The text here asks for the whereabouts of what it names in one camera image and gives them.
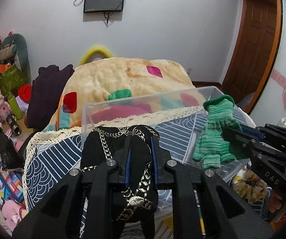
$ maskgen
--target pink stuffed animal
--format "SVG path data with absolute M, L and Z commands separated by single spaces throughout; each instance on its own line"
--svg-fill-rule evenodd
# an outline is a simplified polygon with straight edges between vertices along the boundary
M 28 214 L 25 206 L 19 205 L 13 200 L 7 200 L 2 207 L 2 216 L 5 217 L 5 224 L 13 232 L 17 224 Z
M 11 114 L 11 107 L 8 102 L 4 101 L 4 96 L 1 94 L 0 89 L 0 120 L 4 123 L 7 122 L 7 116 Z

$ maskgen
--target metal screw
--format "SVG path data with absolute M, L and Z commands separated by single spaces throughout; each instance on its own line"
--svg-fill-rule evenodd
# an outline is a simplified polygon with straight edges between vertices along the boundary
M 68 173 L 71 175 L 71 176 L 76 176 L 79 174 L 79 170 L 78 169 L 72 169 L 70 170 Z
M 212 177 L 215 175 L 213 170 L 205 170 L 205 175 L 208 177 Z
M 177 162 L 175 160 L 168 160 L 167 161 L 167 165 L 169 165 L 170 167 L 174 167 L 176 166 Z
M 107 160 L 107 161 L 106 161 L 106 164 L 107 164 L 108 166 L 114 166 L 114 165 L 116 165 L 116 161 L 113 160 L 113 159 L 110 159 L 110 160 Z

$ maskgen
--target green patch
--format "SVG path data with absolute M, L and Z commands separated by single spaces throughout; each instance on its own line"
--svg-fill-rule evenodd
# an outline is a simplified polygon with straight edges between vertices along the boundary
M 110 100 L 116 100 L 116 99 L 122 99 L 122 98 L 128 98 L 128 97 L 132 97 L 132 93 L 129 89 L 117 90 L 108 96 L 108 100 L 110 101 Z

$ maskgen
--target yellow ring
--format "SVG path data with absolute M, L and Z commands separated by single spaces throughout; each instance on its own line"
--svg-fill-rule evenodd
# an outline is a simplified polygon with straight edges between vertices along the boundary
M 111 58 L 113 57 L 113 55 L 110 53 L 110 51 L 108 51 L 106 48 L 102 47 L 102 46 L 94 46 L 92 48 L 90 48 L 86 54 L 83 56 L 79 66 L 84 65 L 86 63 L 88 63 L 89 59 L 91 56 L 93 56 L 94 54 L 99 53 L 101 55 L 104 55 L 106 58 Z

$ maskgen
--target green knitted glove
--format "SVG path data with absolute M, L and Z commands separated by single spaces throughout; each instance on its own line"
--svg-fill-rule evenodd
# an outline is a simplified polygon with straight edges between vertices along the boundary
M 235 102 L 229 95 L 204 102 L 204 109 L 209 116 L 192 158 L 196 162 L 203 160 L 203 169 L 220 168 L 221 163 L 236 159 L 237 152 L 230 152 L 230 143 L 222 138 L 223 128 L 233 127 L 241 131 L 240 124 L 233 118 L 234 105 Z

